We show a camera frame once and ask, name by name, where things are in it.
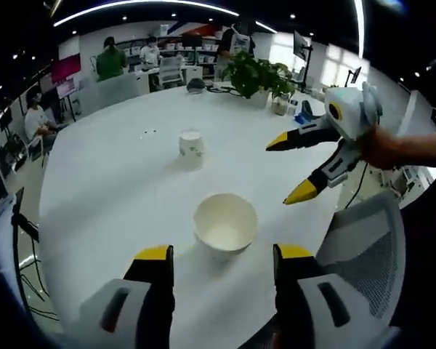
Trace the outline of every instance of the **paper cup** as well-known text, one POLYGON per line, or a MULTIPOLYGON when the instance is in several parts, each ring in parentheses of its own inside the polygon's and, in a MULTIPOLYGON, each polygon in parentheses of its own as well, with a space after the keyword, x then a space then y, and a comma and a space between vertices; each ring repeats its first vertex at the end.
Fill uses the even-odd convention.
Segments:
POLYGON ((201 133, 187 129, 179 137, 179 162, 186 171, 195 171, 203 166, 204 147, 201 133))
POLYGON ((214 257, 241 253, 257 236, 253 206, 235 194, 217 194, 203 200, 194 214, 195 237, 214 257))

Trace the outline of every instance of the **ceiling light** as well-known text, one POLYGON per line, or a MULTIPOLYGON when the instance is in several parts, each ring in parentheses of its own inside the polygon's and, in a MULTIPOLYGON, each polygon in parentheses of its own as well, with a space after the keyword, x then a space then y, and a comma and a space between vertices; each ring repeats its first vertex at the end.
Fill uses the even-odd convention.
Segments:
MULTIPOLYGON (((58 22, 54 23, 53 26, 57 27, 59 25, 62 25, 63 23, 66 23, 70 20, 73 20, 74 18, 83 16, 83 15, 87 15, 88 13, 91 13, 94 11, 99 11, 101 9, 108 9, 110 7, 117 7, 117 6, 130 5, 130 4, 143 4, 143 3, 152 3, 152 2, 153 3, 162 3, 162 4, 168 3, 168 4, 181 4, 181 5, 203 7, 206 9, 213 9, 214 11, 223 12, 223 13, 226 13, 228 15, 235 16, 235 17, 239 16, 239 14, 237 12, 233 12, 233 11, 230 11, 228 9, 223 9, 221 7, 218 7, 218 6, 213 6, 213 5, 209 5, 209 4, 202 4, 200 2, 194 2, 194 1, 185 1, 185 0, 124 0, 124 1, 112 2, 109 4, 99 5, 96 7, 92 7, 90 9, 85 9, 84 11, 75 13, 74 15, 71 15, 69 17, 63 18, 62 20, 59 20, 58 22)), ((259 21, 255 21, 255 24, 266 29, 267 31, 271 31, 274 34, 277 33, 277 31, 275 29, 270 28, 259 21)))
POLYGON ((363 59, 363 45, 365 44, 365 15, 362 0, 354 0, 358 25, 358 57, 363 59))

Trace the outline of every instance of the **human hand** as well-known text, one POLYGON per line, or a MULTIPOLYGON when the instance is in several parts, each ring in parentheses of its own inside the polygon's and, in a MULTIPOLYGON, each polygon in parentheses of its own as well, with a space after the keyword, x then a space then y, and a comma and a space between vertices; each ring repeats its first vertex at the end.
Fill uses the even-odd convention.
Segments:
POLYGON ((363 160, 378 169, 392 169, 400 165, 399 140, 380 126, 374 126, 358 139, 357 144, 363 160))

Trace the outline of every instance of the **person in white shirt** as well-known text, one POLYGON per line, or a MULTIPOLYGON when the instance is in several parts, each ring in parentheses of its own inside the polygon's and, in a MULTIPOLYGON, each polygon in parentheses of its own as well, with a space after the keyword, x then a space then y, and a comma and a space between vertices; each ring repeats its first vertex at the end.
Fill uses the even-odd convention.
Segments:
POLYGON ((29 89, 26 95, 28 112, 24 118, 24 128, 29 141, 34 137, 42 136, 44 148, 51 150, 57 138, 57 132, 64 126, 58 126, 47 118, 44 109, 39 105, 41 99, 42 93, 38 87, 29 89))
POLYGON ((157 46, 157 38, 150 36, 147 39, 147 46, 144 46, 140 50, 140 59, 145 65, 150 65, 152 67, 158 65, 158 59, 160 59, 160 50, 157 46))

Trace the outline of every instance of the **white paper bowl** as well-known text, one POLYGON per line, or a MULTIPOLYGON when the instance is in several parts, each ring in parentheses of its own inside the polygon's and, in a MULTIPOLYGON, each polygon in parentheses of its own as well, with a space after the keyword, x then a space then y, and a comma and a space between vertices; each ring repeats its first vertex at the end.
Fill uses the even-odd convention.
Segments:
POLYGON ((195 237, 214 257, 242 252, 257 236, 257 214, 253 206, 235 194, 206 198, 194 214, 195 237))

